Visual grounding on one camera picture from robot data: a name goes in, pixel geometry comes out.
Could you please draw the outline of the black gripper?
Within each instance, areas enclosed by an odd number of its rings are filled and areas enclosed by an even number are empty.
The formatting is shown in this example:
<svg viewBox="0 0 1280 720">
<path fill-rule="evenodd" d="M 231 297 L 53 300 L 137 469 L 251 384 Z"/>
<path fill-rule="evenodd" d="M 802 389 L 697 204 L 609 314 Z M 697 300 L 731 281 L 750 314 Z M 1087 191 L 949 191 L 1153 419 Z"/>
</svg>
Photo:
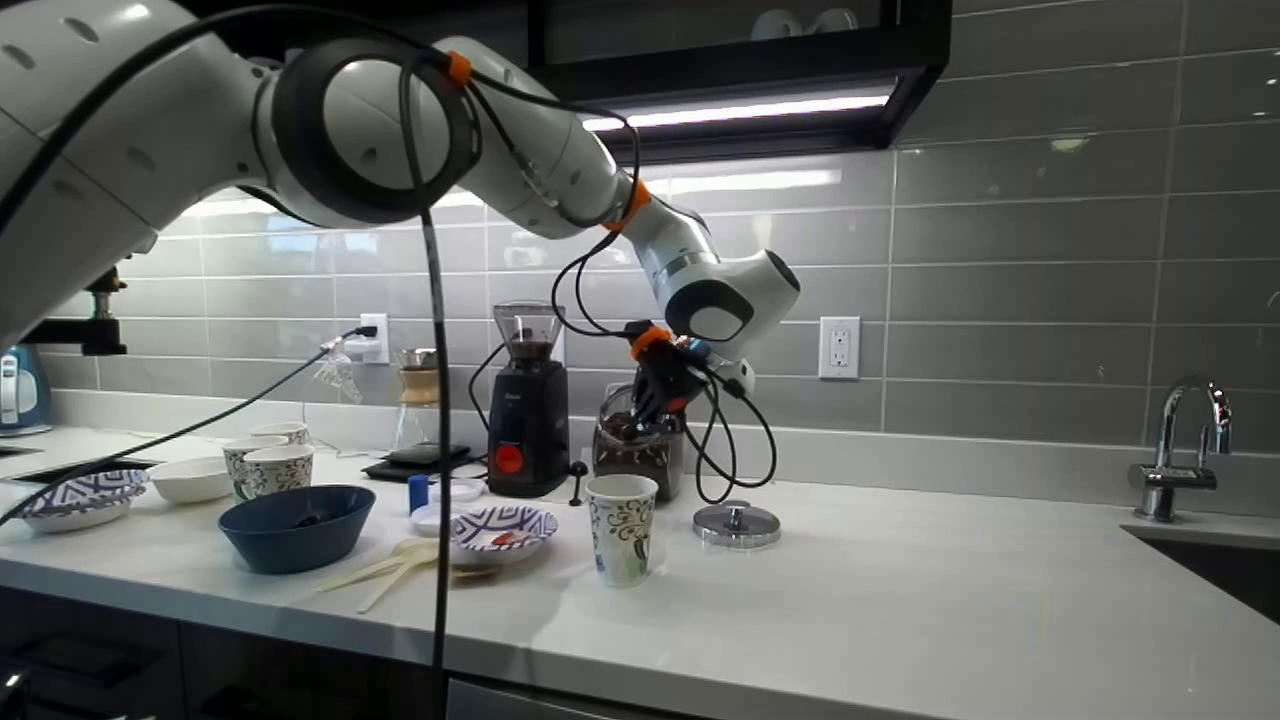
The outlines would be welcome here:
<svg viewBox="0 0 1280 720">
<path fill-rule="evenodd" d="M 660 433 L 676 433 L 685 425 L 685 408 L 700 397 L 689 354 L 662 331 L 639 331 L 631 340 L 631 362 L 631 402 L 654 413 Z"/>
</svg>

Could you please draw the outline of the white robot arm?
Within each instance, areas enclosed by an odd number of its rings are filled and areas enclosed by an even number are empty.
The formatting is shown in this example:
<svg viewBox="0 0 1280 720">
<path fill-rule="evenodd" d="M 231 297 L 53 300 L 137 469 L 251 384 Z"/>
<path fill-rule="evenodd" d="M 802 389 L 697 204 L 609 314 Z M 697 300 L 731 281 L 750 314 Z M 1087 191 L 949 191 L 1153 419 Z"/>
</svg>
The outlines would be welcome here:
<svg viewBox="0 0 1280 720">
<path fill-rule="evenodd" d="M 343 8 L 281 64 L 218 41 L 268 18 L 175 0 L 0 12 L 5 343 L 218 187 L 319 229 L 401 224 L 452 187 L 544 240 L 599 224 L 637 247 L 662 327 L 713 366 L 739 366 L 798 300 L 774 253 L 714 253 L 700 217 L 614 165 L 581 106 L 495 48 Z"/>
</svg>

